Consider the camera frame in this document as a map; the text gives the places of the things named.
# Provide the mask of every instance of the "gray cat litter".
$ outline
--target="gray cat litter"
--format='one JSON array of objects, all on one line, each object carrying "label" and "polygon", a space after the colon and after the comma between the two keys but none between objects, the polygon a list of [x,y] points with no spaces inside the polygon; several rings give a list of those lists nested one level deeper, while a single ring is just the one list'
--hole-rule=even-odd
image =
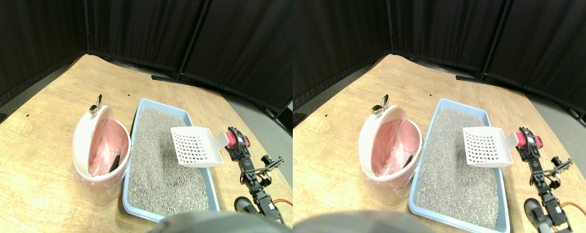
[{"label": "gray cat litter", "polygon": [[492,168],[466,162],[464,127],[484,126],[481,118],[442,109],[433,126],[419,173],[416,205],[471,224],[495,229],[498,194]]},{"label": "gray cat litter", "polygon": [[170,128],[182,126],[178,116],[153,108],[140,111],[125,190],[131,206],[162,216],[208,209],[200,169],[178,164]]}]

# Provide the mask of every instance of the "gray floor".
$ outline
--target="gray floor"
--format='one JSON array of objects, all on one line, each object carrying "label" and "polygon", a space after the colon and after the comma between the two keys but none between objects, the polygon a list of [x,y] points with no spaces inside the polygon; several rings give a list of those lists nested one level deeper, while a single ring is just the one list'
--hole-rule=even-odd
[{"label": "gray floor", "polygon": [[[133,69],[135,71],[140,71],[142,73],[147,73],[149,75],[166,76],[163,73],[153,71],[151,69],[139,65],[130,64],[127,62],[113,60],[111,63],[119,67]],[[63,66],[62,68],[54,71],[50,75],[46,76],[36,84],[32,85],[31,87],[23,91],[23,93],[15,97],[15,99],[10,100],[10,102],[2,106],[0,108],[0,113],[4,113],[10,116],[17,109],[19,109],[20,106],[27,102],[31,97],[36,95],[38,91],[40,91],[45,86],[53,82],[53,80],[62,75],[62,73],[66,71],[68,66],[69,65]],[[233,109],[237,111],[237,114],[246,123],[246,125],[252,131],[252,133],[257,137],[257,140],[259,140],[260,144],[262,144],[262,146],[265,148],[269,156],[271,158],[282,157],[284,159],[284,163],[280,165],[279,169],[284,175],[284,178],[286,178],[288,184],[292,188],[293,138],[290,137],[290,135],[288,135],[286,131],[277,126],[275,122],[273,122],[268,116],[264,115],[257,107],[252,105],[247,100],[229,95],[224,95],[224,98],[233,107]]]},{"label": "gray floor", "polygon": [[[419,60],[415,63],[427,68],[444,71],[453,75],[472,77],[466,72],[454,69],[452,67],[435,64],[433,62]],[[357,80],[357,78],[366,73],[370,67],[371,65],[368,65],[347,76],[337,84],[322,92],[317,97],[299,107],[295,113],[304,113],[306,115],[310,115],[312,112],[317,110],[318,107],[327,102],[327,100],[331,99],[343,88],[353,83],[355,80]],[[586,128],[566,111],[564,111],[560,106],[558,106],[558,104],[555,104],[555,102],[552,100],[535,95],[527,96],[530,102],[533,103],[535,108],[543,116],[552,131],[554,131],[556,137],[558,137],[558,139],[561,141],[570,157],[574,160],[575,164],[580,168],[580,171],[586,180]]]}]

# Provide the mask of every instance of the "pink plastic bag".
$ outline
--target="pink plastic bag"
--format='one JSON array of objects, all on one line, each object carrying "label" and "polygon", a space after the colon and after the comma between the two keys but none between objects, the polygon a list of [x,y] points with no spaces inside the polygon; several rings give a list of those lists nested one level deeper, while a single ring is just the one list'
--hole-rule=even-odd
[{"label": "pink plastic bag", "polygon": [[372,148],[372,171],[377,177],[399,172],[420,145],[419,132],[410,120],[383,123]]},{"label": "pink plastic bag", "polygon": [[119,155],[124,161],[129,149],[129,138],[116,120],[102,118],[97,124],[90,145],[88,173],[92,177],[106,175]]}]

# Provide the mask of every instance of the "blue litter box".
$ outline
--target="blue litter box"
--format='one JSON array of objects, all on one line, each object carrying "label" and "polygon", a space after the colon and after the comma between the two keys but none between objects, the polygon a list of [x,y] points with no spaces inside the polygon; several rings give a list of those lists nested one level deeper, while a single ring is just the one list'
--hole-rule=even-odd
[{"label": "blue litter box", "polygon": [[422,153],[420,153],[420,160],[419,160],[419,168],[416,170],[416,173],[413,178],[413,182],[411,184],[411,191],[410,197],[408,201],[408,205],[410,211],[416,215],[420,215],[429,219],[436,220],[437,222],[442,222],[444,224],[448,224],[450,226],[458,227],[464,229],[466,231],[471,231],[473,233],[509,233],[511,231],[511,226],[508,222],[508,206],[506,204],[506,192],[504,190],[504,179],[502,178],[502,169],[494,168],[493,172],[495,173],[495,180],[496,184],[498,185],[498,220],[497,224],[495,225],[495,229],[489,229],[486,227],[478,226],[475,224],[471,224],[469,222],[465,222],[463,220],[455,219],[454,217],[449,217],[446,215],[442,215],[435,211],[430,211],[429,209],[424,209],[416,205],[416,192],[418,190],[418,179],[419,173],[422,169],[422,162],[424,161],[424,153],[426,151],[426,143],[428,142],[428,138],[433,131],[433,125],[435,123],[435,118],[439,115],[441,109],[445,108],[453,108],[461,111],[462,113],[466,113],[468,115],[475,115],[480,117],[483,120],[485,126],[491,126],[489,122],[489,115],[487,115],[486,111],[482,109],[477,109],[472,106],[468,106],[465,104],[461,104],[459,102],[455,102],[453,100],[441,99],[439,103],[437,103],[437,108],[435,108],[435,113],[433,113],[433,119],[431,119],[431,124],[429,126],[429,130],[426,133],[426,140],[424,141],[424,146],[422,149]]},{"label": "blue litter box", "polygon": [[[131,127],[131,147],[133,146],[133,141],[135,140],[135,130],[134,129],[137,127],[137,123],[139,122],[140,111],[142,111],[142,109],[144,109],[144,108],[149,108],[149,107],[151,107],[153,109],[157,109],[157,110],[161,111],[162,113],[181,117],[187,126],[193,126],[193,123],[191,123],[191,118],[189,118],[189,113],[187,113],[187,111],[182,110],[178,107],[172,107],[172,106],[169,106],[166,104],[162,104],[160,102],[154,102],[149,99],[142,99],[139,102],[139,106],[137,106],[137,112],[135,112],[133,126]],[[213,185],[213,178],[211,178],[211,172],[209,171],[209,168],[200,168],[200,172],[202,173],[202,177],[204,178],[204,183],[206,184],[206,196],[207,196],[208,202],[209,202],[209,211],[219,211],[219,204],[217,202],[217,195],[215,195],[215,186]],[[145,211],[144,209],[135,208],[129,204],[127,190],[129,190],[129,179],[130,178],[131,178],[131,158],[129,158],[129,164],[127,164],[126,177],[124,177],[124,191],[122,192],[122,205],[124,206],[124,209],[131,215],[135,215],[137,217],[148,219],[153,222],[159,222],[160,220],[166,218],[166,216],[157,215],[155,213]]]}]

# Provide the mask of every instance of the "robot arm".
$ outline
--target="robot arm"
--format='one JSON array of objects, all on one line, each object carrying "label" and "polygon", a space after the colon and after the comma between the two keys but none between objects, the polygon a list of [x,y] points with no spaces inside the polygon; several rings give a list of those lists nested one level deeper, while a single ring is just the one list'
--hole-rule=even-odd
[{"label": "robot arm", "polygon": [[559,226],[566,223],[568,226],[565,229],[559,230],[559,233],[570,233],[571,225],[567,219],[566,213],[560,206],[560,202],[552,193],[552,189],[557,189],[560,183],[559,174],[569,168],[573,161],[568,159],[566,162],[561,162],[558,157],[552,158],[555,166],[554,169],[543,170],[539,158],[539,149],[543,147],[541,138],[535,136],[530,130],[520,127],[518,135],[517,151],[521,156],[521,161],[528,162],[532,175],[530,177],[530,185],[535,185],[541,197],[541,202],[545,207],[548,215],[545,215],[543,208],[539,201],[534,198],[529,198],[524,203],[524,211],[528,216],[528,220],[532,223],[539,233],[550,233],[552,226]]},{"label": "robot arm", "polygon": [[240,196],[234,201],[235,210],[237,212],[264,215],[268,219],[279,219],[280,222],[284,224],[284,219],[282,219],[280,210],[273,204],[271,196],[269,196],[264,189],[271,184],[270,171],[273,171],[282,164],[282,158],[273,161],[269,158],[269,155],[265,155],[260,158],[265,164],[265,167],[254,168],[248,150],[248,147],[251,146],[248,137],[244,136],[239,130],[233,127],[228,127],[228,132],[226,132],[226,134],[229,138],[229,144],[226,147],[226,151],[230,154],[232,161],[239,163],[239,168],[241,169],[240,183],[245,184],[248,187],[253,198],[253,203],[258,207],[257,210],[248,198]]}]

